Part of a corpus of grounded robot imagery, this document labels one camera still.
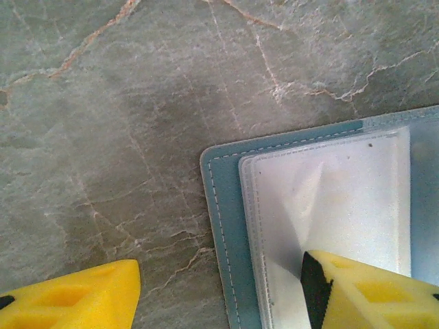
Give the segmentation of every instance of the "white card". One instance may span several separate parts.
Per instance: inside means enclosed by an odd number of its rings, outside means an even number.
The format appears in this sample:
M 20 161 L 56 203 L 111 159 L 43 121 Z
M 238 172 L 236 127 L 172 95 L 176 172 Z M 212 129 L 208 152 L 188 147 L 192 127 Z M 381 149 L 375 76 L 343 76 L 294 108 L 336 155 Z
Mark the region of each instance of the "white card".
M 305 250 L 410 275 L 408 128 L 243 158 L 240 172 L 263 328 L 310 328 Z

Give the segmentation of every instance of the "gray marble surface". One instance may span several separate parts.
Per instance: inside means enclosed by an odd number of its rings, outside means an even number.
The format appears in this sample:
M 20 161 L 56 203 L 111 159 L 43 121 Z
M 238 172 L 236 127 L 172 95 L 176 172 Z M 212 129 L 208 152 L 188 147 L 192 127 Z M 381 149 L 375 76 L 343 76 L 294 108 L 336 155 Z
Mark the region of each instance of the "gray marble surface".
M 436 0 L 2 0 L 0 291 L 135 258 L 133 328 L 227 328 L 202 150 L 438 104 L 438 19 Z

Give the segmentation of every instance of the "stitched border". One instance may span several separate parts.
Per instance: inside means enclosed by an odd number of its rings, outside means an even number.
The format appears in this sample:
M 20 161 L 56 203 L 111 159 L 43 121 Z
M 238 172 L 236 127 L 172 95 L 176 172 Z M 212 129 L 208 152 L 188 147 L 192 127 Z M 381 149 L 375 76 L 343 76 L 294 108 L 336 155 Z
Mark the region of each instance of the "stitched border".
M 232 268 L 230 266 L 230 261 L 228 259 L 228 252 L 227 252 L 227 244 L 226 244 L 226 238 L 224 237 L 224 230 L 222 227 L 222 218 L 221 218 L 221 212 L 220 212 L 220 205 L 218 204 L 218 196 L 217 196 L 217 191 L 215 188 L 215 182 L 213 181 L 213 172 L 212 172 L 212 166 L 211 166 L 212 160 L 209 160 L 208 163 L 208 167 L 209 167 L 209 173 L 211 175 L 211 182 L 212 182 L 212 190 L 213 190 L 213 196 L 215 197 L 215 204 L 217 206 L 217 213 L 218 213 L 218 219 L 219 219 L 219 228 L 221 230 L 221 238 L 222 238 L 222 243 L 224 245 L 224 251 L 226 252 L 226 261 L 227 261 L 227 267 L 228 267 L 228 276 L 230 278 L 230 285 L 232 287 L 232 294 L 233 294 L 233 300 L 235 301 L 235 309 L 236 309 L 236 316 L 238 318 L 238 327 L 239 329 L 241 329 L 241 318 L 239 317 L 239 312 L 238 312 L 238 301 L 236 299 L 236 292 L 235 292 L 235 287 L 233 286 L 233 279 L 232 279 Z
M 216 204 L 217 215 L 218 215 L 219 224 L 220 224 L 219 227 L 220 227 L 220 230 L 221 230 L 222 243 L 223 243 L 223 246 L 224 246 L 224 251 L 226 253 L 228 275 L 229 275 L 229 278 L 230 278 L 230 286 L 232 288 L 233 299 L 234 299 L 234 302 L 235 302 L 235 311 L 236 311 L 236 315 L 237 315 L 237 321 L 238 321 L 239 329 L 241 329 L 241 319 L 240 319 L 239 311 L 238 311 L 238 301 L 237 301 L 237 298 L 236 298 L 235 286 L 233 285 L 232 269 L 231 269 L 231 265 L 230 265 L 230 260 L 228 259 L 228 251 L 227 251 L 226 239 L 224 237 L 224 229 L 222 227 L 222 217 L 221 217 L 221 212 L 219 210 L 220 209 L 220 207 L 219 207 L 220 205 L 218 204 L 218 197 L 217 197 L 217 192 L 216 192 L 216 188 L 215 188 L 215 182 L 214 182 L 214 179 L 213 179 L 213 172 L 212 172 L 212 167 L 211 167 L 212 161 L 219 160 L 219 159 L 222 159 L 222 158 L 229 158 L 231 156 L 242 156 L 244 154 L 250 154 L 250 153 L 253 153 L 253 152 L 263 151 L 265 149 L 276 149 L 276 148 L 279 148 L 279 147 L 285 147 L 285 146 L 289 146 L 289 145 L 297 145 L 297 144 L 305 143 L 305 142 L 308 142 L 308 141 L 316 141 L 316 140 L 320 140 L 320 139 L 323 139 L 323 138 L 329 138 L 329 137 L 335 137 L 335 136 L 339 136 L 339 135 L 343 135 L 343 134 L 348 134 L 348 133 L 351 133 L 351 132 L 358 132 L 358 131 L 362 131 L 362 130 L 376 129 L 376 128 L 382 127 L 384 125 L 392 125 L 392 124 L 396 125 L 396 124 L 398 124 L 400 122 L 404 122 L 404 121 L 408 121 L 408 120 L 424 119 L 424 118 L 428 118 L 428 117 L 436 117 L 436 115 L 434 113 L 433 114 L 427 113 L 427 114 L 419 115 L 417 117 L 416 116 L 415 117 L 405 117 L 405 118 L 400 118 L 400 119 L 397 119 L 397 120 L 394 120 L 394 121 L 388 120 L 388 121 L 382 121 L 382 122 L 379 122 L 379 123 L 373 123 L 373 122 L 369 123 L 367 119 L 364 119 L 362 121 L 363 121 L 363 124 L 366 124 L 366 126 L 363 126 L 361 128 L 358 128 L 358 129 L 347 130 L 347 131 L 344 131 L 344 132 L 329 134 L 329 135 L 325 135 L 325 136 L 318 136 L 318 137 L 315 137 L 315 138 L 302 139 L 300 141 L 293 141 L 293 142 L 287 142 L 287 143 L 278 144 L 278 145 L 271 145 L 271 146 L 268 146 L 268 147 L 260 147 L 258 149 L 250 149 L 248 151 L 243 151 L 243 152 L 238 152 L 238 153 L 233 153 L 233 154 L 226 154 L 226 155 L 223 155 L 223 156 L 216 156 L 216 157 L 214 157 L 214 158 L 209 160 L 209 162 L 208 162 L 209 174 L 210 174 L 210 177 L 211 177 L 213 195 L 215 197 L 215 204 Z

